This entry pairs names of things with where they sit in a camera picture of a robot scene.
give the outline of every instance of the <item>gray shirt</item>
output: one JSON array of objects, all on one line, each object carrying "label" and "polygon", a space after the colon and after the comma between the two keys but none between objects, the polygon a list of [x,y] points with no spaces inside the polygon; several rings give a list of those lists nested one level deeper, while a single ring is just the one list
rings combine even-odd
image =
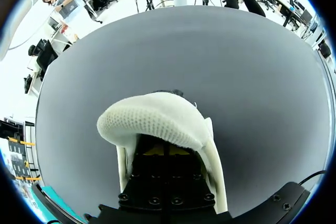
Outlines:
[{"label": "gray shirt", "polygon": [[[83,9],[84,9],[85,2],[83,0],[73,0],[73,1],[75,3],[75,6],[77,6],[77,7],[74,8],[74,10],[70,10],[70,14],[66,17],[64,17],[60,14],[60,16],[61,16],[60,18],[62,20],[64,20],[65,23],[71,22],[77,16],[77,14],[79,12],[83,11]],[[56,5],[61,5],[61,4],[62,4],[61,1],[58,0]]]}]

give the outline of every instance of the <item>black metal mount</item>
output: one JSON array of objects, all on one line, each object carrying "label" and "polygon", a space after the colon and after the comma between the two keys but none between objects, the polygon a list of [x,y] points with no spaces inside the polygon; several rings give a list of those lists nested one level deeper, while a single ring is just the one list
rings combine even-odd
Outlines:
[{"label": "black metal mount", "polygon": [[[217,215],[205,173],[202,160],[193,150],[141,135],[132,175],[119,195],[119,209],[99,205],[98,217],[89,214],[84,217],[89,224],[286,224],[293,220],[309,196],[302,186],[289,182],[262,204],[238,217],[232,218],[229,212]],[[61,223],[83,223],[62,210],[38,184],[33,186],[33,191]]]}]

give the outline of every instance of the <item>gray curved backdrop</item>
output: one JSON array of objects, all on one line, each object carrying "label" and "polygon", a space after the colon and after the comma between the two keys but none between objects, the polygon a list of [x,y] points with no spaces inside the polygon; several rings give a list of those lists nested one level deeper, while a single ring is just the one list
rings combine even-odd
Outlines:
[{"label": "gray curved backdrop", "polygon": [[116,149],[98,134],[97,118],[123,98],[159,89],[182,90],[212,118],[233,216],[323,169],[328,96],[303,40],[239,10],[159,9],[93,32],[45,76],[39,166],[45,184],[78,214],[98,215],[99,204],[118,208]]}]

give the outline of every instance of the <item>white knit fabric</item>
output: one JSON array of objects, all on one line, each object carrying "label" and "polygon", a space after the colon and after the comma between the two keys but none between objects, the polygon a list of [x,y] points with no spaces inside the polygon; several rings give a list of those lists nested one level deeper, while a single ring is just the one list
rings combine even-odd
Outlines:
[{"label": "white knit fabric", "polygon": [[152,135],[199,153],[207,169],[206,181],[215,195],[215,210],[227,211],[224,176],[211,119],[204,119],[184,98],[157,92],[123,99],[99,117],[97,128],[104,139],[117,147],[121,191],[132,173],[137,136]]}]

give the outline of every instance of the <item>screw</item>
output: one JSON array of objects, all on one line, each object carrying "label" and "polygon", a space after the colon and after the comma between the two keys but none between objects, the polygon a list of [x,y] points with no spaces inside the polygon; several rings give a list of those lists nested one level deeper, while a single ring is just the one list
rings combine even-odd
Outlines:
[{"label": "screw", "polygon": [[173,198],[173,200],[172,200],[173,205],[181,205],[182,203],[183,203],[183,200],[181,198],[178,198],[178,197]]},{"label": "screw", "polygon": [[121,201],[127,201],[128,200],[127,194],[119,194],[118,197]]},{"label": "screw", "polygon": [[280,201],[280,200],[281,200],[280,196],[277,195],[277,194],[274,194],[274,195],[272,196],[272,199],[273,199],[273,201]]},{"label": "screw", "polygon": [[193,175],[194,179],[200,179],[201,177],[202,177],[201,174],[198,174],[198,173]]},{"label": "screw", "polygon": [[215,198],[215,195],[213,195],[213,194],[206,194],[205,197],[204,197],[204,199],[207,200],[207,201],[213,200],[214,198]]},{"label": "screw", "polygon": [[138,177],[140,177],[140,174],[138,174],[138,173],[132,173],[132,178],[138,178]]},{"label": "screw", "polygon": [[156,198],[156,197],[153,197],[149,200],[149,204],[151,205],[158,205],[160,204],[160,199],[159,198]]},{"label": "screw", "polygon": [[291,209],[290,203],[284,203],[282,208],[284,211],[288,211],[289,209]]}]

